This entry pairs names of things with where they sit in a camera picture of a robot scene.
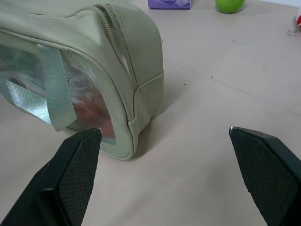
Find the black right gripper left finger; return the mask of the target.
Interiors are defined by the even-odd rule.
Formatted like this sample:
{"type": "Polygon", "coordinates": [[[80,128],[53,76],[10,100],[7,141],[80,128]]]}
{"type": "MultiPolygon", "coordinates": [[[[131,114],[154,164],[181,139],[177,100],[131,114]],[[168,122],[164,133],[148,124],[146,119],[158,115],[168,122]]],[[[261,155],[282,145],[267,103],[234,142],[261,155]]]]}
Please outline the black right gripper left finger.
{"type": "Polygon", "coordinates": [[[65,139],[31,179],[3,226],[80,226],[94,186],[102,133],[93,128],[65,139]]]}

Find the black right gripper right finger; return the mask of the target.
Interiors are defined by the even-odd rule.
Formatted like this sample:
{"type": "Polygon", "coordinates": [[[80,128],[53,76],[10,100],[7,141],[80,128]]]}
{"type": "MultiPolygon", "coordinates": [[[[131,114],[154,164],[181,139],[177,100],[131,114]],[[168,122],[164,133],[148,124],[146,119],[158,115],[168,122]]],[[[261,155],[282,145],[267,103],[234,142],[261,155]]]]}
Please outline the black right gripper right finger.
{"type": "Polygon", "coordinates": [[[269,226],[301,224],[301,161],[277,137],[230,127],[244,184],[269,226]]]}

